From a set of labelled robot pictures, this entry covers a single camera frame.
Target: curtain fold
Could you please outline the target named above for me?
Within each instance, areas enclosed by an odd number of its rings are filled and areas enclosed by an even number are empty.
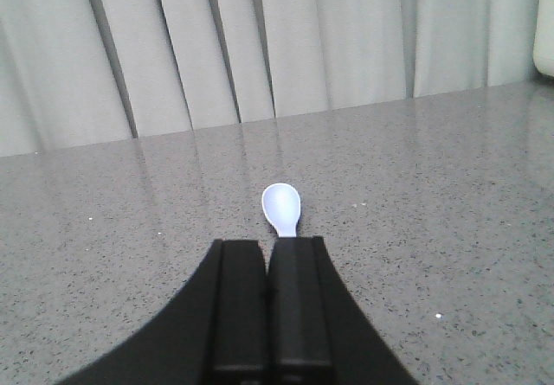
[[[89,0],[0,0],[0,23],[0,155],[131,136]]]
[[[0,0],[0,156],[533,77],[538,0]]]

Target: speckled countertop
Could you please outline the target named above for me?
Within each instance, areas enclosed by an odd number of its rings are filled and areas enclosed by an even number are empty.
[[[109,351],[213,238],[268,256],[278,181],[418,381],[554,383],[546,82],[0,158],[0,383]]]

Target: plastic spoon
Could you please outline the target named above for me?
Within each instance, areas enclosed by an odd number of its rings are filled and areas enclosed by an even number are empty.
[[[300,218],[300,195],[290,184],[275,183],[261,194],[261,208],[280,238],[296,237]]]

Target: white container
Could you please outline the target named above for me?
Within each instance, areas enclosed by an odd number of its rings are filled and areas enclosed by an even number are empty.
[[[538,0],[533,61],[541,74],[554,77],[554,0]]]

